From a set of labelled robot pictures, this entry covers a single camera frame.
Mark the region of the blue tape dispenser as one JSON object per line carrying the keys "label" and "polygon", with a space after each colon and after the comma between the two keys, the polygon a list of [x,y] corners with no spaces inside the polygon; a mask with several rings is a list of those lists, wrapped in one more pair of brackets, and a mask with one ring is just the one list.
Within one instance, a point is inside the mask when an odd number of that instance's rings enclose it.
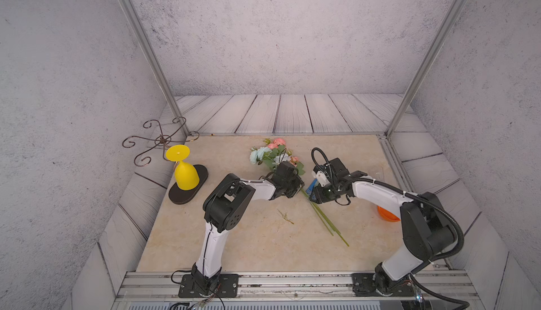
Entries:
{"label": "blue tape dispenser", "polygon": [[317,184],[318,184],[318,180],[317,180],[317,179],[314,179],[314,180],[312,181],[312,183],[307,187],[307,189],[305,190],[305,192],[306,192],[306,194],[307,194],[308,197],[310,197],[310,195],[311,195],[313,189],[315,188],[315,186],[317,186]]}

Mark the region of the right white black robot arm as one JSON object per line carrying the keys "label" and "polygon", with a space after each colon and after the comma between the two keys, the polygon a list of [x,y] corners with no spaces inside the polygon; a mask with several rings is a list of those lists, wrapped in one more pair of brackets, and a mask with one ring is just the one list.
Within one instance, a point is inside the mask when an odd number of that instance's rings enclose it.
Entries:
{"label": "right white black robot arm", "polygon": [[364,172],[349,172],[338,158],[316,163],[313,174],[318,185],[313,188],[310,201],[324,204],[341,197],[355,197],[400,220],[402,246],[375,268],[373,280],[380,290],[389,290],[433,261],[458,254],[464,246],[463,230],[433,193],[407,192]]}

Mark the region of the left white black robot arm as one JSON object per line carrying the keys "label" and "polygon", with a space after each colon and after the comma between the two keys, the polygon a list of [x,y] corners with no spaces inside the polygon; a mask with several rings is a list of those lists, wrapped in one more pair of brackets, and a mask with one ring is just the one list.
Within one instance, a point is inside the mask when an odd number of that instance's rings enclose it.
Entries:
{"label": "left white black robot arm", "polygon": [[294,197],[304,187],[300,171],[282,162],[274,172],[258,180],[242,179],[230,173],[224,177],[204,203],[206,232],[201,254],[192,266],[197,285],[213,289],[222,269],[222,256],[229,232],[237,226],[249,203]]}

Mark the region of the artificial flower bouquet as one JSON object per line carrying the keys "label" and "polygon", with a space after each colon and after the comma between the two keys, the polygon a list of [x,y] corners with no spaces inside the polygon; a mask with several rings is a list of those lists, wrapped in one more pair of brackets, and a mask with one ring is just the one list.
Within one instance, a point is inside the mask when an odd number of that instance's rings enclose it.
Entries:
{"label": "artificial flower bouquet", "polygon": [[[252,147],[250,149],[249,161],[253,165],[265,165],[269,168],[270,173],[273,173],[281,162],[289,162],[297,167],[300,177],[305,174],[304,164],[292,153],[292,150],[287,147],[286,141],[283,138],[276,138],[274,140],[267,138],[263,141],[263,143],[264,146]],[[269,181],[268,174],[262,176],[261,180]],[[344,242],[347,247],[349,247],[349,243],[342,236],[342,233],[327,217],[321,207],[317,207],[315,203],[309,200],[305,190],[306,189],[303,187],[299,192],[309,201],[311,208],[314,210],[327,231],[332,236],[337,235],[341,241]]]}

